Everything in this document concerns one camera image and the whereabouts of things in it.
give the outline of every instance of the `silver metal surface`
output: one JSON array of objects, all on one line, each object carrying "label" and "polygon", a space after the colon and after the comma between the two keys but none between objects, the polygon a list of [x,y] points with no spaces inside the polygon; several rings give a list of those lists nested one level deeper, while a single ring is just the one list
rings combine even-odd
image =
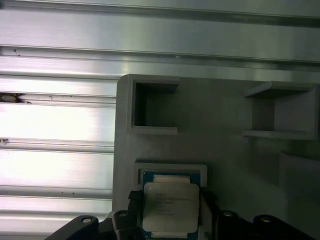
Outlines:
[{"label": "silver metal surface", "polygon": [[7,139],[113,142],[115,111],[114,108],[0,103],[0,132]]},{"label": "silver metal surface", "polygon": [[223,11],[236,13],[253,13],[262,15],[288,15],[320,17],[318,11],[320,3],[317,0],[277,0],[256,1],[256,0],[9,0],[8,5],[14,2],[40,2],[40,3],[64,3],[64,4],[86,4],[98,6],[118,6],[128,8],[149,8],[149,9],[179,9],[192,11]]},{"label": "silver metal surface", "polygon": [[3,46],[319,62],[319,41],[320,30],[308,27],[39,9],[0,12]]},{"label": "silver metal surface", "polygon": [[[46,59],[28,59],[25,58],[20,62],[19,58],[10,60],[7,57],[0,57],[0,74],[21,74],[37,73],[39,71],[47,74],[56,75],[63,74],[64,70],[69,69],[69,73],[75,70],[75,67],[81,69],[84,62],[69,62],[64,64],[63,60]],[[117,89],[117,81],[109,79],[86,79],[86,78],[61,78],[61,77],[38,77],[38,76],[16,76],[16,75],[0,75],[0,92],[13,93],[32,93],[32,94],[48,94],[50,95],[84,95],[84,96],[104,96],[115,97]]]},{"label": "silver metal surface", "polygon": [[103,220],[111,211],[111,200],[1,197],[0,211],[2,235],[47,236],[79,215]]},{"label": "silver metal surface", "polygon": [[[242,80],[242,81],[281,81],[281,82],[303,82],[303,83],[319,83],[320,72],[316,71],[299,71],[299,70],[277,70],[267,68],[251,68],[249,65],[243,67],[227,67],[197,64],[172,64],[157,62],[126,62],[126,61],[101,61],[101,60],[74,60],[74,59],[49,59],[49,58],[19,58],[12,56],[0,56],[0,73],[7,75],[52,75],[52,76],[69,76],[95,79],[117,79],[126,74],[145,74],[145,75],[163,75],[177,76],[185,78],[212,78],[226,80]],[[74,94],[74,89],[78,86],[78,93],[83,95],[102,95],[101,80],[92,80],[90,82],[76,82],[72,85],[72,81],[61,82],[59,88],[52,88],[56,94]],[[23,81],[15,81],[14,85],[8,86],[9,80],[4,79],[3,88],[5,91],[12,92],[17,86],[20,92],[49,92],[50,82],[32,82],[34,87],[30,85],[22,85]],[[115,81],[112,81],[112,93],[116,92]]]},{"label": "silver metal surface", "polygon": [[112,189],[113,154],[1,150],[0,160],[0,192],[2,186]]}]

